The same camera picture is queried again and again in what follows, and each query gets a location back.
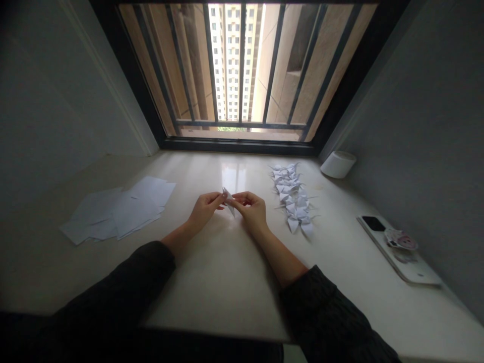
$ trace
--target person's right hand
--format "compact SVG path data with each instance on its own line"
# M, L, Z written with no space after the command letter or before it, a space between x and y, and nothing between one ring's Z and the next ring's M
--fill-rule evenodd
M266 203L264 199L251 192L232 195L233 200L225 200L226 204L237 209L249 228L250 233L257 239L270 232L266 221Z

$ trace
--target hand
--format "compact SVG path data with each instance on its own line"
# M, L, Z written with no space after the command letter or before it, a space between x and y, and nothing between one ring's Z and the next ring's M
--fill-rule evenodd
M187 224L190 228L193 228L195 233L200 232L210 218L212 218L215 209L223 209L220 204L225 202L226 198L226 194L219 192L202 194L198 197Z
M237 193L232 196L233 200L227 199L225 203L230 204L240 212L255 239L261 238L263 234L270 231L266 221L266 202L264 202L264 199L251 192Z

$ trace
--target white desk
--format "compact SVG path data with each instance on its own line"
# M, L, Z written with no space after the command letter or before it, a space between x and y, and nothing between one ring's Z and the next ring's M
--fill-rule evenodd
M268 165L300 161L316 210L315 237L291 235ZM130 188L145 175L176 182L162 218L127 238L75 247L59 230L83 197ZM107 156L1 222L0 308L51 314L105 277L138 246L160 239L189 216L199 194L250 190L266 200L268 223L307 266L318 264L403 357L484 361L484 328L448 291L412 287L390 267L355 217L376 210L315 159L160 152ZM148 326L287 342L277 286L261 252L229 211L216 211L177 262Z

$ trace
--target person's left hand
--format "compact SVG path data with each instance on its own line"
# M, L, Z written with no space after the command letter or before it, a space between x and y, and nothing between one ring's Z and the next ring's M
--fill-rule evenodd
M226 199L227 195L219 192L212 192L199 196L187 221L190 227L193 228L196 233L201 231L210 218L212 218L215 209L223 209L221 204L225 202Z

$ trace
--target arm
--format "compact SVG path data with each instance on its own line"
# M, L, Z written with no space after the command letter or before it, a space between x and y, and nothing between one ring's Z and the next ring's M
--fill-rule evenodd
M70 301L51 326L70 348L103 345L127 336L175 270L174 258L210 220L225 196L201 195L188 221L165 238L139 247L107 277Z
M398 362L396 352L371 328L317 266L308 270L270 231L263 199L243 192L227 200L244 218L279 281L291 330L308 362Z

